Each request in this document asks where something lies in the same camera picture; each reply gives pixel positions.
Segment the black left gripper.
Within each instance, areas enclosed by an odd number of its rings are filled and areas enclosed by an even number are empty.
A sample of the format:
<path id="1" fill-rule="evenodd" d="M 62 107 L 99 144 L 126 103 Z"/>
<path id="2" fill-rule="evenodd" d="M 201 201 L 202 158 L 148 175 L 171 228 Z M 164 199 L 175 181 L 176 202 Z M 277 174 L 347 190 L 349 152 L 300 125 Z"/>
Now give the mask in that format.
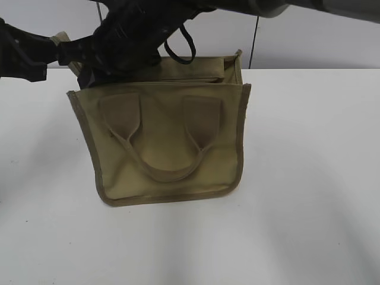
<path id="1" fill-rule="evenodd" d="M 49 37 L 20 31 L 17 40 L 21 49 L 31 58 L 57 58 L 57 46 Z M 1 19 L 1 77 L 22 78 L 29 82 L 45 81 L 48 65 L 30 62 L 19 45 Z"/>

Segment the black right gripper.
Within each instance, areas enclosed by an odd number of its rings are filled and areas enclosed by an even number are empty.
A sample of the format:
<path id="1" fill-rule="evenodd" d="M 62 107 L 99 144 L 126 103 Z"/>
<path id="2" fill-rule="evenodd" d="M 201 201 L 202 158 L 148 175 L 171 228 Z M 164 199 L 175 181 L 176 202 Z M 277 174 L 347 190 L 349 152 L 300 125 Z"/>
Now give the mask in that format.
<path id="1" fill-rule="evenodd" d="M 96 83 L 101 68 L 121 73 L 143 66 L 184 23 L 182 1 L 101 1 L 108 14 L 91 37 L 60 42 L 57 60 L 76 75 L 80 89 Z"/>

